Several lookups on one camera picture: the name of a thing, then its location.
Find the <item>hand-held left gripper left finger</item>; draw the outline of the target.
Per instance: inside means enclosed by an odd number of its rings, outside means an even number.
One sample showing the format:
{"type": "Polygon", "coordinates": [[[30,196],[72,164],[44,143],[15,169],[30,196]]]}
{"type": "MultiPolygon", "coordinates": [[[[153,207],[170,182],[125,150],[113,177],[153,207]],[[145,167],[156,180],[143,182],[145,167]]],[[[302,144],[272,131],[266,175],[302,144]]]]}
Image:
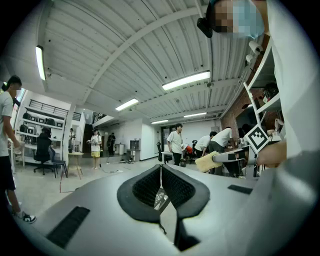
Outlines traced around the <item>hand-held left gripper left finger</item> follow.
{"type": "Polygon", "coordinates": [[[159,223],[160,213],[155,209],[161,187],[159,164],[123,182],[117,190],[120,207],[131,218],[146,223],[159,223]]]}

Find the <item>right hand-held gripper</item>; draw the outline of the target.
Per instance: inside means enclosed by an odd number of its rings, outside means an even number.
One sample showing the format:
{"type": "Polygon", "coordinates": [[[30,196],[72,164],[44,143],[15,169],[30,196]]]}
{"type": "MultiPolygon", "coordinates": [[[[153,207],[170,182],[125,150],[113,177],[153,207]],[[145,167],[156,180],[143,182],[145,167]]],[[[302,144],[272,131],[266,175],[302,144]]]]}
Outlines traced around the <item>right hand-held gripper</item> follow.
{"type": "Polygon", "coordinates": [[[239,140],[238,149],[218,153],[212,157],[216,163],[246,162],[241,171],[245,178],[258,178],[256,164],[259,152],[268,144],[269,138],[259,125],[255,125],[239,140]]]}

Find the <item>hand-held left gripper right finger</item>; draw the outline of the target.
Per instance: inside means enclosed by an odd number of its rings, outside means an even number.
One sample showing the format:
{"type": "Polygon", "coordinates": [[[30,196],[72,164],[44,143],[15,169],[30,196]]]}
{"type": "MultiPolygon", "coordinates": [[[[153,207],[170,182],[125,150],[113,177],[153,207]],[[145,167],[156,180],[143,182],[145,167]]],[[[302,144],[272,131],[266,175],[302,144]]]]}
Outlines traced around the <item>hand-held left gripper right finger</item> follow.
{"type": "Polygon", "coordinates": [[[200,214],[210,199],[210,190],[202,182],[167,164],[161,167],[161,184],[176,210],[174,245],[187,250],[200,241],[187,233],[184,219],[200,214]]]}

